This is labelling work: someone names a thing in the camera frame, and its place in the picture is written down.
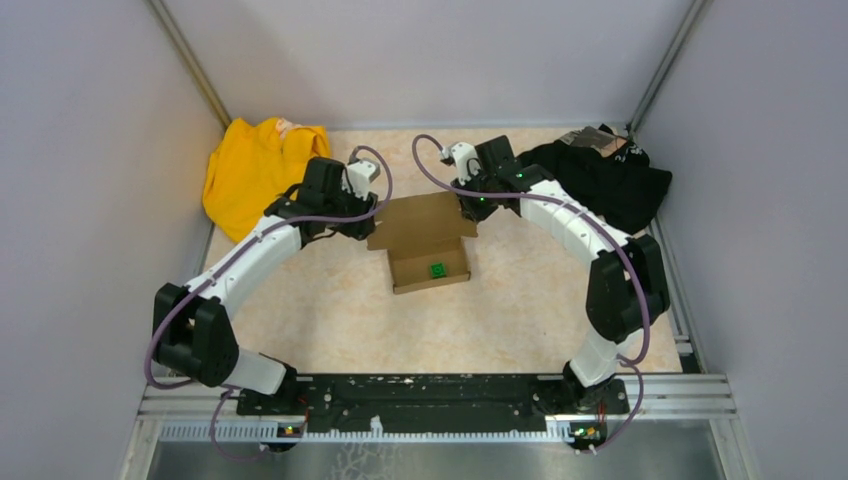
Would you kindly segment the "brown cardboard box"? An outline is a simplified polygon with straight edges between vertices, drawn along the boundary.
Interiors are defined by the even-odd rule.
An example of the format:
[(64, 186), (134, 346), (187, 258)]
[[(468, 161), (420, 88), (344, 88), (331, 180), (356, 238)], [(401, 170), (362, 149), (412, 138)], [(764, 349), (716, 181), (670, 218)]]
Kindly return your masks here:
[[(468, 281), (464, 240), (477, 236), (477, 226), (463, 217), (457, 196), (442, 191), (389, 201), (377, 214), (367, 248), (386, 253), (392, 291), (401, 295)], [(446, 266), (445, 278), (431, 278), (434, 263)]]

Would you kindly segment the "small green block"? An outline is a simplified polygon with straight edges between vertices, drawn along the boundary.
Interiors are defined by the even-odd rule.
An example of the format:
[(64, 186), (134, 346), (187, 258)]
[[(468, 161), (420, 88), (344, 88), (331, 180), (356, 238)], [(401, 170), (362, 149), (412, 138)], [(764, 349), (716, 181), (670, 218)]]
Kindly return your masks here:
[(447, 276), (447, 269), (443, 263), (434, 263), (429, 266), (429, 272), (432, 279), (441, 279)]

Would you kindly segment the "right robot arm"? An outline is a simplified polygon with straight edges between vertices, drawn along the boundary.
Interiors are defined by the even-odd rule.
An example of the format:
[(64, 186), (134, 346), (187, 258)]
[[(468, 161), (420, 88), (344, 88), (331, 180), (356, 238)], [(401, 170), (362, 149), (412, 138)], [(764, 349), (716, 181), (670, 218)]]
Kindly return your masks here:
[(563, 369), (563, 398), (576, 412), (590, 411), (623, 361), (639, 365), (648, 354), (651, 327), (669, 307), (657, 242), (610, 225), (566, 191), (545, 166), (524, 163), (499, 136), (440, 150), (457, 174), (463, 215), (479, 223), (499, 208), (540, 227), (588, 269), (585, 304), (590, 327)]

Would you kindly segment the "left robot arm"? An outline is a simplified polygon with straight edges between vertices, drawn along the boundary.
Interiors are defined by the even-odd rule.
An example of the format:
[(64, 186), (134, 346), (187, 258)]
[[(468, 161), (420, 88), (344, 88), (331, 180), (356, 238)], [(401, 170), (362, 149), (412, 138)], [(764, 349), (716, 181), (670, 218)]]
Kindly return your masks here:
[(386, 201), (372, 184), (388, 170), (384, 161), (315, 157), (304, 178), (277, 196), (248, 234), (221, 260), (183, 285), (167, 283), (154, 298), (152, 335), (145, 359), (185, 376), (188, 383), (251, 390), (277, 414), (300, 399), (294, 367), (241, 347), (232, 321), (254, 290), (284, 261), (325, 236), (358, 241), (375, 230)]

